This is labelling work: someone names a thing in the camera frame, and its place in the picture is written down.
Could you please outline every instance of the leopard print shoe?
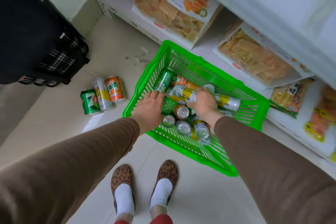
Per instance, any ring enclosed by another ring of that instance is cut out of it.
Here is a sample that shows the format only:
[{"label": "leopard print shoe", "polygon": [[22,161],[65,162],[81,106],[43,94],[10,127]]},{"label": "leopard print shoe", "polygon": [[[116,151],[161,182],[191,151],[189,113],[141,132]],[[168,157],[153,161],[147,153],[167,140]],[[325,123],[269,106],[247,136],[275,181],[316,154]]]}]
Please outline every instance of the leopard print shoe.
[{"label": "leopard print shoe", "polygon": [[173,189],[171,190],[170,195],[169,195],[168,200],[167,200],[167,204],[168,204],[168,202],[170,201],[171,194],[173,193],[174,188],[176,186],[177,180],[179,179],[179,172],[177,170],[177,166],[175,165],[175,163],[173,161],[166,160],[161,165],[161,167],[159,169],[159,172],[157,174],[156,184],[153,188],[153,192],[152,192],[152,195],[151,195],[150,198],[152,198],[152,196],[153,196],[153,193],[154,193],[154,190],[156,188],[156,185],[157,185],[158,181],[163,179],[163,178],[167,178],[173,184]]},{"label": "leopard print shoe", "polygon": [[134,210],[135,210],[135,200],[133,194],[133,171],[132,168],[128,164],[123,164],[113,172],[112,179],[111,179],[111,191],[113,195],[113,203],[115,208],[115,213],[117,213],[117,202],[114,196],[114,193],[120,184],[128,184],[132,189],[132,197],[134,203]]}]

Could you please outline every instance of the hand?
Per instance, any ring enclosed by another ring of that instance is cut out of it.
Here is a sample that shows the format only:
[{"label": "hand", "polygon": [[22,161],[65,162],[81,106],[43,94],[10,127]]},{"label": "hand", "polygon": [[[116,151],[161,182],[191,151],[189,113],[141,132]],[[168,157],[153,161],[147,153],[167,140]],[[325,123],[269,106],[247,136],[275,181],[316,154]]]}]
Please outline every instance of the hand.
[{"label": "hand", "polygon": [[195,113],[211,127],[214,127],[216,121],[224,116],[217,110],[216,99],[206,87],[198,88],[196,102],[188,102],[187,106],[194,109]]},{"label": "hand", "polygon": [[162,123],[164,115],[161,114],[161,110],[165,95],[165,93],[159,93],[157,90],[147,92],[134,108],[131,118],[140,127],[140,136],[157,128]]}]

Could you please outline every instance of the green plastic shopping basket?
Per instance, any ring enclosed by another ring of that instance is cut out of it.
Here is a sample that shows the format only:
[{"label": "green plastic shopping basket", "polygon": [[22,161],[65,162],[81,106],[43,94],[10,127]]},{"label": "green plastic shopping basket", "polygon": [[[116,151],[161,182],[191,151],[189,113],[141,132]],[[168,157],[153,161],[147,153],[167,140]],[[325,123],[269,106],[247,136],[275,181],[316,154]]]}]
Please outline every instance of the green plastic shopping basket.
[{"label": "green plastic shopping basket", "polygon": [[[134,96],[123,112],[123,117],[130,116],[138,101],[146,92],[153,90],[163,67],[172,69],[198,86],[210,83],[215,86],[216,93],[240,99],[241,108],[237,112],[232,111],[233,117],[261,131],[263,120],[270,107],[269,101],[202,57],[191,54],[171,41],[164,41],[154,60],[147,65],[135,87]],[[165,98],[162,111],[169,112],[177,105],[171,99]],[[156,141],[227,176],[238,175],[216,138],[209,146],[203,146],[187,136],[180,136],[174,128],[166,128],[162,124],[147,134]]]}]

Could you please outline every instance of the tile floor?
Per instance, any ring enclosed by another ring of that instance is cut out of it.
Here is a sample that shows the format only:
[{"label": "tile floor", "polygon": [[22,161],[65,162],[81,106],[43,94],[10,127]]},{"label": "tile floor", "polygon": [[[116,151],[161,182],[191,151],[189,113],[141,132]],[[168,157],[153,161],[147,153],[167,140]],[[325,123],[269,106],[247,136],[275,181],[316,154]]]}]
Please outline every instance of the tile floor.
[{"label": "tile floor", "polygon": [[[118,75],[131,98],[138,78],[159,46],[120,18],[103,16],[87,36],[90,63],[66,86],[47,88],[17,128],[0,147],[0,167],[57,141],[101,126],[122,116],[128,101],[95,116],[85,116],[79,92],[92,87],[95,77]],[[320,158],[268,121],[264,132],[320,165]],[[149,223],[149,199],[161,163],[179,165],[180,180],[168,205],[176,223],[265,223],[240,177],[229,178],[201,165],[147,135],[116,165],[132,166],[136,182],[136,216],[133,223]],[[112,224],[115,219],[110,179],[99,183],[68,224]]]}]

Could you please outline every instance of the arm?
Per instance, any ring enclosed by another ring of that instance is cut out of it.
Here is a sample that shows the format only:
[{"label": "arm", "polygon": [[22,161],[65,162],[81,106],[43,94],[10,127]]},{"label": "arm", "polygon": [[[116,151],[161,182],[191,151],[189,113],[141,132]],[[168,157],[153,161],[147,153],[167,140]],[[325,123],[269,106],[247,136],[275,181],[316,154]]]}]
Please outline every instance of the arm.
[{"label": "arm", "polygon": [[223,116],[200,90],[196,113],[215,127],[217,139],[268,224],[336,223],[336,181],[273,138]]},{"label": "arm", "polygon": [[139,134],[163,120],[164,94],[146,94],[131,118],[49,146],[0,172],[2,223],[65,223]]}]

